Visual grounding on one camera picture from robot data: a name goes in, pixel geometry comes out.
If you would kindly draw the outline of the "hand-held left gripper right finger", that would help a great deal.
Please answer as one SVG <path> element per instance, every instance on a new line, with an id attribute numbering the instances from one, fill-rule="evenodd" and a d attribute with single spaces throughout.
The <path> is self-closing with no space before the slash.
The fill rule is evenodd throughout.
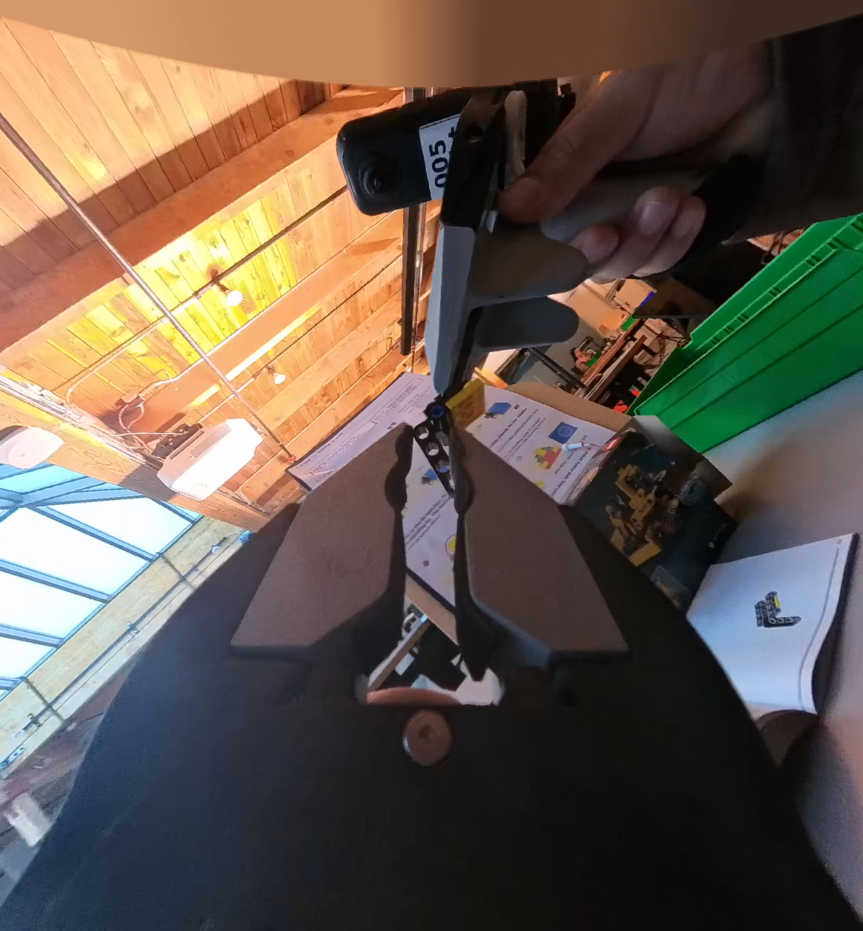
<path id="1" fill-rule="evenodd" d="M 562 506 L 471 435 L 452 438 L 452 475 L 454 615 L 472 679 L 626 658 Z"/>

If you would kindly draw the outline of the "metal ceiling pipe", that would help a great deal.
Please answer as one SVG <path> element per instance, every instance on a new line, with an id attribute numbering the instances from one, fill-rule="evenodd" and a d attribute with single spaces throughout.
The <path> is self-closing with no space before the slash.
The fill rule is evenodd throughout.
<path id="1" fill-rule="evenodd" d="M 179 322 L 175 312 L 170 309 L 158 296 L 154 289 L 148 285 L 143 276 L 136 270 L 135 265 L 129 262 L 123 256 L 123 253 L 115 247 L 115 245 L 112 243 L 112 240 L 89 216 L 81 204 L 76 201 L 76 199 L 72 196 L 61 180 L 59 180 L 53 171 L 49 169 L 49 167 L 42 161 L 42 158 L 37 155 L 37 153 L 32 149 L 32 147 L 26 142 L 26 140 L 21 136 L 21 134 L 16 130 L 16 128 L 1 111 L 0 131 L 16 148 L 19 154 L 29 162 L 30 166 L 35 169 L 35 171 L 41 176 L 42 180 L 44 180 L 53 190 L 53 192 L 63 201 L 69 211 L 90 232 L 92 237 L 97 241 L 102 249 L 111 256 L 113 262 L 115 262 L 123 271 L 123 273 L 126 273 L 132 279 L 135 285 L 137 285 L 144 292 L 147 299 L 153 304 L 153 306 L 162 315 L 162 317 L 183 336 L 188 345 L 193 348 L 193 350 L 199 356 L 200 360 L 205 363 L 206 367 L 211 372 L 213 372 L 216 381 L 227 390 L 228 394 L 232 398 L 237 400 L 245 408 L 245 410 L 250 414 L 251 418 L 263 429 L 266 436 L 268 436 L 275 443 L 278 450 L 287 457 L 288 462 L 293 464 L 297 459 L 296 456 L 289 450 L 286 444 L 279 439 L 276 433 L 265 424 L 262 417 L 256 413 L 250 402 L 243 397 L 234 382 L 228 378 L 228 376 L 219 366 L 216 365 L 211 355 L 205 352 L 205 349 L 196 339 L 193 338 L 189 330 Z"/>

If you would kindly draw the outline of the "dark lego set box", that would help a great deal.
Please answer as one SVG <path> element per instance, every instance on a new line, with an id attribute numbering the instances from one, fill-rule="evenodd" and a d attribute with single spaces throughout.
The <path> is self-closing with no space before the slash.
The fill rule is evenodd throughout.
<path id="1" fill-rule="evenodd" d="M 687 612 L 738 522 L 728 482 L 666 430 L 629 425 L 590 459 L 566 504 Z"/>

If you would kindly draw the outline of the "black and yellow lego assembly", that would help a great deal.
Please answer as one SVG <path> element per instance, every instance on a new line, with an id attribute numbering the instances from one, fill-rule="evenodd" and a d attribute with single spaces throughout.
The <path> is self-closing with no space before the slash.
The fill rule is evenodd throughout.
<path id="1" fill-rule="evenodd" d="M 451 463 L 451 441 L 456 432 L 484 416 L 484 383 L 471 379 L 449 398 L 441 396 L 424 409 L 423 418 L 412 428 L 412 436 L 431 473 L 449 496 L 455 493 Z"/>

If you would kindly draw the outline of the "white ceiling light fixture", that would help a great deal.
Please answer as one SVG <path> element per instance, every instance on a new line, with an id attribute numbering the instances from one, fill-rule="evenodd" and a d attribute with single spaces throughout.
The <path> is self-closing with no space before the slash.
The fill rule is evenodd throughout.
<path id="1" fill-rule="evenodd" d="M 262 441 L 240 418 L 203 427 L 163 460 L 158 479 L 176 495 L 204 501 L 251 462 Z"/>

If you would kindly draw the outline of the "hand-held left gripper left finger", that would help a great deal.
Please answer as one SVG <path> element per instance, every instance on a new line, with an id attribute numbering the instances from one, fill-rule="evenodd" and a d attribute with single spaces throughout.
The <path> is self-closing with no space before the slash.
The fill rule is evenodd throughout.
<path id="1" fill-rule="evenodd" d="M 232 636 L 240 658 L 367 679 L 399 642 L 412 429 L 398 425 L 311 492 Z"/>

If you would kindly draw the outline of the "printed instruction sheet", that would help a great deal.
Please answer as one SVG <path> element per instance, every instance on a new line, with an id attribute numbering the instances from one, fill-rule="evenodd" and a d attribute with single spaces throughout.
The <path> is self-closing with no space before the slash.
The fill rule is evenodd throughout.
<path id="1" fill-rule="evenodd" d="M 315 490 L 390 430 L 422 421 L 434 396 L 428 376 L 401 374 L 334 436 L 291 466 L 289 474 L 308 492 Z M 559 503 L 614 433 L 507 389 L 486 386 L 484 403 L 484 414 L 469 427 L 472 436 Z M 458 516 L 417 445 L 406 492 L 402 523 L 407 568 L 423 588 L 451 607 Z"/>

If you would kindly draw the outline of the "green plastic bin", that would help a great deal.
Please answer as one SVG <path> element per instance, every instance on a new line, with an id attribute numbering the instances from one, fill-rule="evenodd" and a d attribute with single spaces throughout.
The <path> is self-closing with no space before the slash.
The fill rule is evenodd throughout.
<path id="1" fill-rule="evenodd" d="M 697 451 L 863 370 L 863 213 L 811 226 L 691 334 L 629 410 Z"/>

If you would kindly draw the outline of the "white instruction booklet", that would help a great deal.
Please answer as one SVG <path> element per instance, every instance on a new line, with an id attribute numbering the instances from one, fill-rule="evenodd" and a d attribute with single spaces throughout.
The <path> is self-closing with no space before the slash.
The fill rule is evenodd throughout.
<path id="1" fill-rule="evenodd" d="M 687 619 L 751 715 L 817 715 L 847 600 L 856 533 L 712 567 Z"/>

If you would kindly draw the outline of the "wooden display board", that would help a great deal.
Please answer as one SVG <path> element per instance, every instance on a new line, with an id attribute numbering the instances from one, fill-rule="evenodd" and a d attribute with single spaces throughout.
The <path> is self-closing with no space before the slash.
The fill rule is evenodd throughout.
<path id="1" fill-rule="evenodd" d="M 473 370 L 473 377 L 495 389 L 505 389 L 520 398 L 540 403 L 559 413 L 572 415 L 577 420 L 599 425 L 613 432 L 628 428 L 634 420 L 627 413 L 609 409 L 552 385 L 540 382 L 520 382 L 508 385 L 495 373 L 482 367 Z"/>

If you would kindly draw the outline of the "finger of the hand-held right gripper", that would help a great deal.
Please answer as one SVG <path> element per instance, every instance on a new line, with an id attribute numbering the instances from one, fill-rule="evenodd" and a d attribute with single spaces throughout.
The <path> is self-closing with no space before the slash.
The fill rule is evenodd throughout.
<path id="1" fill-rule="evenodd" d="M 447 397 L 447 342 L 473 308 L 552 300 L 576 288 L 588 273 L 578 249 L 549 239 L 539 227 L 475 231 L 442 225 L 426 324 L 426 354 L 437 394 Z"/>
<path id="2" fill-rule="evenodd" d="M 447 342 L 447 400 L 490 353 L 565 343 L 578 326 L 576 311 L 555 300 L 512 300 L 473 308 Z"/>

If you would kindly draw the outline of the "person's right hand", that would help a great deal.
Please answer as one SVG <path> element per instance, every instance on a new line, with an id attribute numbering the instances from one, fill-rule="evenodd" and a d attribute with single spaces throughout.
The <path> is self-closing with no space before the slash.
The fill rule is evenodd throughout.
<path id="1" fill-rule="evenodd" d="M 607 165 L 699 157 L 709 164 L 757 150 L 766 139 L 769 49 L 765 42 L 691 60 L 609 73 L 577 97 L 499 208 L 521 225 L 566 210 Z M 622 220 L 582 225 L 572 244 L 592 279 L 647 277 L 677 264 L 703 228 L 704 203 L 666 185 L 640 192 Z"/>

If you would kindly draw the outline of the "white ceiling sensor box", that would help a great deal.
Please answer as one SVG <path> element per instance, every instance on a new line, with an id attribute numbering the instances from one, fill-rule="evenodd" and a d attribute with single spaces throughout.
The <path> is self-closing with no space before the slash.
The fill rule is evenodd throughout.
<path id="1" fill-rule="evenodd" d="M 61 436 L 37 426 L 20 426 L 0 437 L 0 464 L 29 470 L 48 462 L 64 446 Z"/>

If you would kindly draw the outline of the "skylight window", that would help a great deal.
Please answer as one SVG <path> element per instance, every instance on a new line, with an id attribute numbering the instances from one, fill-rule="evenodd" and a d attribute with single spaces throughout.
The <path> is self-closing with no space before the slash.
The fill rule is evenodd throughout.
<path id="1" fill-rule="evenodd" d="M 200 519 L 58 465 L 0 462 L 0 701 Z"/>

